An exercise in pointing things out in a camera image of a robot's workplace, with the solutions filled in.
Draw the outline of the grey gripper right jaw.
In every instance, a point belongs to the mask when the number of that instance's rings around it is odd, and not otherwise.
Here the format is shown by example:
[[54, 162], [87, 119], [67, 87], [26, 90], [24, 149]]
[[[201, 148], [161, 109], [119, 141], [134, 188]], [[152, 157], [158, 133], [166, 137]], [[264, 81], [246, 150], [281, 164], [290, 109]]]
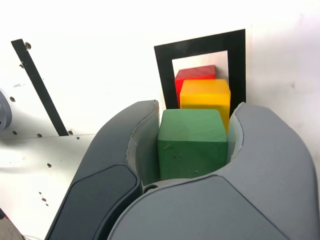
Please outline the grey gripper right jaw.
[[317, 240], [318, 181], [300, 136], [272, 110], [241, 103], [230, 162], [135, 200], [111, 240]]

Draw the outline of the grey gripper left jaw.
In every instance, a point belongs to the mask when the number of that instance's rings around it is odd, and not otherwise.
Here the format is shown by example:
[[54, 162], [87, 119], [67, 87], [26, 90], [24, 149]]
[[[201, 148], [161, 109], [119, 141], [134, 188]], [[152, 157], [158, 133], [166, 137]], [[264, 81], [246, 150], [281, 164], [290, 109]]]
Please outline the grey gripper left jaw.
[[122, 212], [160, 180], [159, 103], [136, 102], [95, 135], [46, 235], [105, 240]]

